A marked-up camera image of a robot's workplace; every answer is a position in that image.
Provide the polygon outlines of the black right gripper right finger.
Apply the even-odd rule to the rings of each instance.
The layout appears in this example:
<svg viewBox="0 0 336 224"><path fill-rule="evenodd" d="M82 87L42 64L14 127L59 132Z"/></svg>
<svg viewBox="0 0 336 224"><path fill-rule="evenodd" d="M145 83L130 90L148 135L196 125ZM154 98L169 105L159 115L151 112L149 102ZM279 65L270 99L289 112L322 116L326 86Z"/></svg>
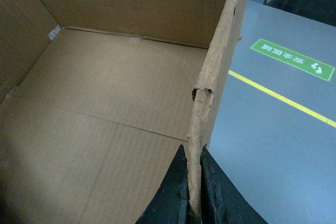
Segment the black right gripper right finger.
<svg viewBox="0 0 336 224"><path fill-rule="evenodd" d="M244 199L206 147L200 165L202 223L266 223Z"/></svg>

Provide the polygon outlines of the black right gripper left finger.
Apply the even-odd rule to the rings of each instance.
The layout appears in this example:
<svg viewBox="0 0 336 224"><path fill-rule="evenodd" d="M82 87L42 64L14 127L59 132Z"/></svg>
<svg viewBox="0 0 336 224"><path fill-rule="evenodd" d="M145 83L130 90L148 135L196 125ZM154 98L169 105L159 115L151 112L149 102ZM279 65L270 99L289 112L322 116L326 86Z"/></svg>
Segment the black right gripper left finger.
<svg viewBox="0 0 336 224"><path fill-rule="evenodd" d="M136 223L187 223L188 170L180 145L151 202Z"/></svg>

